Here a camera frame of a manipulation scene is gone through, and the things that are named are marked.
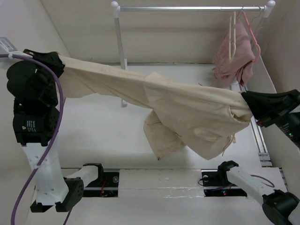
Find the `beige trousers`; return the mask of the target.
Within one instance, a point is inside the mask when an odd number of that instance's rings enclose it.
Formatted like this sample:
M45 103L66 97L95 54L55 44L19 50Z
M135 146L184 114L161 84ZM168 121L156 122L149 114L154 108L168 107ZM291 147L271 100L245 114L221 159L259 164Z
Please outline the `beige trousers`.
M189 147L204 159L222 154L252 113L238 92L175 82L156 72L144 75L59 55L66 98L114 96L148 108L143 130L158 159Z

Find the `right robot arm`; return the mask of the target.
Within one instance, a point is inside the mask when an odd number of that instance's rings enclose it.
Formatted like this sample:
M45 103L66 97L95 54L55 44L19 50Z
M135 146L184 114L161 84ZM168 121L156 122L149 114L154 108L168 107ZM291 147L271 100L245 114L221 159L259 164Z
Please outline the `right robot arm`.
M242 92L257 125L269 127L275 124L297 147L300 145L300 93L291 90L267 94ZM244 172L234 161L225 161L217 168L219 183L233 184L255 199L265 216L275 225L300 223L300 200L290 192L268 187Z

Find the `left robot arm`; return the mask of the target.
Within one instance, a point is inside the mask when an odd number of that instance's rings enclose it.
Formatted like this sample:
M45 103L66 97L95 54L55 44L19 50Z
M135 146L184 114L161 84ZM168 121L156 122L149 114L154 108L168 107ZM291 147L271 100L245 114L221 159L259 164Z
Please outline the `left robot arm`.
M105 178L101 164L84 164L73 175L62 175L57 137L65 100L59 83L64 64L56 52L26 49L8 58L16 60L7 70L7 89L15 98L13 130L37 189L30 210L39 213L55 207L68 212L83 198L86 186L99 186Z

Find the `cream wooden hanger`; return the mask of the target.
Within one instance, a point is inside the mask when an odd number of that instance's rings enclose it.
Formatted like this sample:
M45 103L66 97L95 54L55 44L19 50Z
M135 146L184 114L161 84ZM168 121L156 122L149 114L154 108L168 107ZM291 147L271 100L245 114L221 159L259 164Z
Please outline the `cream wooden hanger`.
M228 31L228 61L232 63L236 53L236 11L230 16Z

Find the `pink plastic hanger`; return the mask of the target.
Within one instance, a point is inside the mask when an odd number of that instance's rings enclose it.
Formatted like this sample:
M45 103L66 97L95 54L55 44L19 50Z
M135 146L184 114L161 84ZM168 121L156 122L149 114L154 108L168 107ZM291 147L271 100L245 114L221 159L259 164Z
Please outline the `pink plastic hanger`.
M258 44L258 42L257 42L257 40L256 40L256 37L255 37L255 35L254 35L253 31L252 31L251 24L250 24L250 22L249 22L249 20L248 20L248 18L247 18L246 12L245 12L245 11L242 11L242 14L243 14L244 20L245 20L245 22L246 22L246 25L247 25L247 27L248 27L248 30L249 30L249 32L250 32L250 36L251 36L251 38L252 38L252 41L253 41L253 43L254 43L254 46L255 46L255 48L256 48L256 50L257 50L257 55L256 55L255 58L252 60L252 61L255 63L255 62L258 61L258 59L259 59L259 57L260 57L260 54L261 54L261 48L260 48L260 46L259 46L259 44Z

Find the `pink hanging garment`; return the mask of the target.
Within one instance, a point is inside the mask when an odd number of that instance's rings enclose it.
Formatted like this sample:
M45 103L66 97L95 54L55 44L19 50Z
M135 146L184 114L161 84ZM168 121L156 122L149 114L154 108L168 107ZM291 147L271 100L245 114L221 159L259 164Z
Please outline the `pink hanging garment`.
M253 60L255 56L251 49L250 39L243 23L236 22L236 51L232 62L229 61L229 34L226 34L212 63L215 77L226 87L233 81L245 86L253 75Z

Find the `white clothes rack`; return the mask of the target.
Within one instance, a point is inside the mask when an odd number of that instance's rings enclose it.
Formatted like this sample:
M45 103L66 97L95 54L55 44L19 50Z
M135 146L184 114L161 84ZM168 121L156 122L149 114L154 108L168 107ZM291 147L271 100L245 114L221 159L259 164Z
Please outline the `white clothes rack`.
M114 26L117 38L117 46L120 59L121 69L126 70L128 66L127 59L125 58L121 30L120 30L120 13L121 12L179 12L179 11L190 11L190 12L202 12L202 11L220 11L220 12L234 12L236 11L236 19L245 12L259 12L262 17L257 28L253 31L256 40L258 39L260 30L262 29L266 19L270 16L276 2L274 0L269 0L264 6L183 6L183 7L170 7L170 6L154 6L154 7L123 7L118 4L118 2L111 2L112 14L114 18Z

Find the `aluminium rail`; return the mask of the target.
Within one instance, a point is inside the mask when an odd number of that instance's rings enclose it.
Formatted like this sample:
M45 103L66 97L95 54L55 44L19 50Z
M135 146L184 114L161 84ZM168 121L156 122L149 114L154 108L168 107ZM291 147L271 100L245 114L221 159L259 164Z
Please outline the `aluminium rail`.
M256 124L256 120L254 117L251 118L250 125L252 128L253 136L255 143L258 148L258 157L261 162L262 167L273 167L271 158L269 156L267 146L264 141L264 137L261 131L261 128Z

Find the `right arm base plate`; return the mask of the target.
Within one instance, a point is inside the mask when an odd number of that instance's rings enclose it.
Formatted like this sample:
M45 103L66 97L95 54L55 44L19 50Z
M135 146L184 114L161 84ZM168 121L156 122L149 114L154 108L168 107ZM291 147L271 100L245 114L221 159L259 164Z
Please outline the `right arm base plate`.
M217 170L201 170L198 184L203 187L205 197L247 197L247 193L225 180Z

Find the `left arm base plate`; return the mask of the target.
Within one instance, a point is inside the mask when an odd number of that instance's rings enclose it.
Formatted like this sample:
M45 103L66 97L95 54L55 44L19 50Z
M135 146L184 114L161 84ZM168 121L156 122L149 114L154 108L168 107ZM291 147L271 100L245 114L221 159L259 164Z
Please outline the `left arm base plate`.
M83 197L118 197L119 170L104 171L103 180L95 180L84 188Z

